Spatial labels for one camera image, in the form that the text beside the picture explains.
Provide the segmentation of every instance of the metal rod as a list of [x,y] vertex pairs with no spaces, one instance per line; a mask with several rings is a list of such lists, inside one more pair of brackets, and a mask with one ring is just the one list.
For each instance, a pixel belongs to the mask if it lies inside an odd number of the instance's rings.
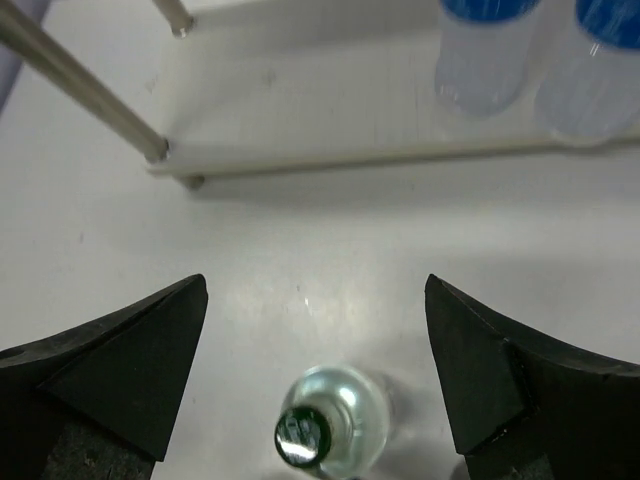
[[150,162],[166,158],[167,140],[122,103],[10,0],[0,0],[0,43],[109,126]]
[[153,0],[167,19],[176,37],[184,38],[193,28],[194,20],[180,0]]

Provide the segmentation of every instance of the white tabletop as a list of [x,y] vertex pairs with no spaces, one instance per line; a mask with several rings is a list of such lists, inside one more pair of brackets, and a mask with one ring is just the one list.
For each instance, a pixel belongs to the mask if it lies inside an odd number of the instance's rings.
[[[168,32],[150,2],[65,0],[45,26],[154,118]],[[218,180],[191,198],[30,69],[0,119],[0,149],[0,350],[207,278],[205,327],[154,480],[296,477],[271,444],[284,391],[306,367],[343,360],[387,371],[416,407],[368,478],[449,480],[459,458],[426,331],[429,273],[640,362],[638,150]]]

